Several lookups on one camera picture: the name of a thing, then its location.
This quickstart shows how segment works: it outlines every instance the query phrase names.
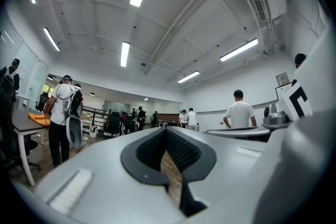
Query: air vent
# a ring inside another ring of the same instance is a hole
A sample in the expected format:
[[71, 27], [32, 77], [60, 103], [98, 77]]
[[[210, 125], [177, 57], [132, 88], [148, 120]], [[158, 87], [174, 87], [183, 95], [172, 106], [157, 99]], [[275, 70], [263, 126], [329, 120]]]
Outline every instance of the air vent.
[[263, 1], [262, 0], [253, 0], [253, 1], [256, 5], [260, 20], [262, 22], [267, 22], [268, 11], [265, 10], [265, 6], [263, 4]]

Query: desk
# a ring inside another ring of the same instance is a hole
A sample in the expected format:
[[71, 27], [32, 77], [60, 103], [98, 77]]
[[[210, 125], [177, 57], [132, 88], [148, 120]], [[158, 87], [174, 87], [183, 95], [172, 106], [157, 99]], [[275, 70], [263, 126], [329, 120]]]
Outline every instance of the desk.
[[26, 172], [29, 183], [34, 187], [35, 182], [34, 182], [33, 176], [31, 175], [31, 172], [29, 169], [23, 137], [24, 135], [28, 135], [28, 134], [41, 133], [41, 144], [43, 145], [44, 143], [43, 131], [47, 129], [48, 127], [39, 125], [35, 121], [31, 120], [28, 117], [28, 111], [26, 110], [13, 110], [12, 121], [13, 121], [14, 131], [17, 133], [18, 140], [19, 140], [19, 148], [20, 148], [23, 168]]
[[26, 109], [28, 110], [30, 98], [21, 93], [15, 93], [15, 97], [27, 101]]

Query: dark hair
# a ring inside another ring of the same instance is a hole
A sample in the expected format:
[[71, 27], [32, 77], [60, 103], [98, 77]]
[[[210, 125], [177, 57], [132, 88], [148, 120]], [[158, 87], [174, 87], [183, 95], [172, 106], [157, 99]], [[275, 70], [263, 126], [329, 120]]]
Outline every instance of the dark hair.
[[19, 64], [20, 64], [20, 60], [19, 60], [19, 59], [16, 59], [16, 58], [15, 58], [15, 59], [13, 60], [13, 62], [12, 62], [12, 65], [13, 65], [13, 66], [16, 66], [16, 67], [18, 67]]
[[295, 64], [296, 65], [301, 65], [306, 58], [307, 58], [307, 56], [304, 55], [304, 54], [297, 54], [295, 56]]
[[240, 91], [240, 90], [235, 91], [235, 92], [233, 93], [233, 96], [234, 96], [234, 97], [238, 97], [238, 98], [243, 98], [243, 97], [244, 97], [243, 92]]

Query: black chair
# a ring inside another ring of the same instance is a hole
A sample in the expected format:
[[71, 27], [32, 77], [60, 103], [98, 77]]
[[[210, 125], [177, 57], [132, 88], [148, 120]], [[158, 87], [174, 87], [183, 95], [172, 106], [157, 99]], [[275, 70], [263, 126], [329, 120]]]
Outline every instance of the black chair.
[[109, 116], [109, 124], [107, 125], [106, 132], [112, 135], [120, 133], [121, 117], [118, 112], [112, 112]]
[[49, 97], [48, 97], [48, 93], [47, 92], [43, 92], [41, 95], [40, 95], [40, 101], [39, 102], [35, 102], [36, 103], [36, 110], [38, 111], [41, 111], [43, 112], [43, 109], [44, 109], [44, 105], [45, 103], [49, 100]]
[[[2, 160], [2, 164], [5, 167], [6, 171], [9, 171], [15, 168], [16, 166], [20, 166], [21, 170], [25, 174], [26, 179], [28, 181], [28, 177], [23, 168], [23, 163], [22, 163], [22, 159], [20, 156], [17, 134], [15, 132], [12, 132], [10, 136], [11, 137], [9, 137], [9, 135], [6, 133], [2, 133], [2, 140], [0, 140], [0, 150], [5, 155], [5, 159]], [[33, 150], [38, 146], [37, 142], [31, 139], [32, 139], [32, 135], [24, 136], [25, 150], [26, 150], [27, 156], [30, 155], [30, 150]], [[36, 167], [38, 171], [41, 171], [41, 166], [39, 164], [35, 164], [35, 163], [28, 161], [28, 165], [32, 167]]]

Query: orange cloth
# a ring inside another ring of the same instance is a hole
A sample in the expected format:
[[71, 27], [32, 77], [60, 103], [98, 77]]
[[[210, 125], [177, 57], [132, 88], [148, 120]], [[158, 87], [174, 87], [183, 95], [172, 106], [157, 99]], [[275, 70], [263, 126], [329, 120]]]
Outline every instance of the orange cloth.
[[34, 115], [32, 113], [28, 113], [28, 117], [40, 125], [50, 126], [50, 120], [46, 119], [45, 115]]

